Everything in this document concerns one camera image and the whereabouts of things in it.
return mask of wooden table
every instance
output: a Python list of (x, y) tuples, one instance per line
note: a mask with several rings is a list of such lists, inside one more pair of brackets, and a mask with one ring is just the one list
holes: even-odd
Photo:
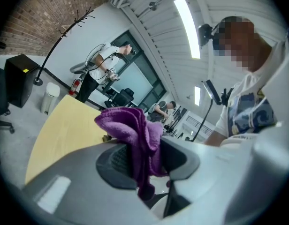
[(66, 95), (42, 127), (30, 155), (25, 183), (75, 150), (102, 143), (107, 133), (94, 118), (100, 111)]

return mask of gray floor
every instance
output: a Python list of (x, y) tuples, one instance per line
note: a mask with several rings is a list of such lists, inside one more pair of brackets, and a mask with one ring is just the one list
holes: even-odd
[(0, 120), (12, 122), (15, 133), (10, 134), (8, 129), (0, 127), (0, 160), (1, 169), (6, 178), (19, 188), (24, 186), (28, 161), (36, 138), (47, 119), (47, 115), (40, 112), (42, 98), (49, 82), (60, 86), (58, 102), (68, 94), (68, 90), (49, 76), (46, 72), (41, 74), (44, 84), (33, 86), (32, 93), (23, 106), (16, 107), (10, 104), (11, 114), (0, 116)]

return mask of fire extinguisher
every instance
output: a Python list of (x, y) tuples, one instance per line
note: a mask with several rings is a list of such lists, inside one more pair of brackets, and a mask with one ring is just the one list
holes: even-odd
[(71, 85), (70, 90), (68, 91), (68, 93), (70, 95), (74, 95), (74, 93), (75, 93), (77, 87), (79, 86), (79, 84), (80, 84), (80, 80), (79, 79), (75, 79), (73, 84)]

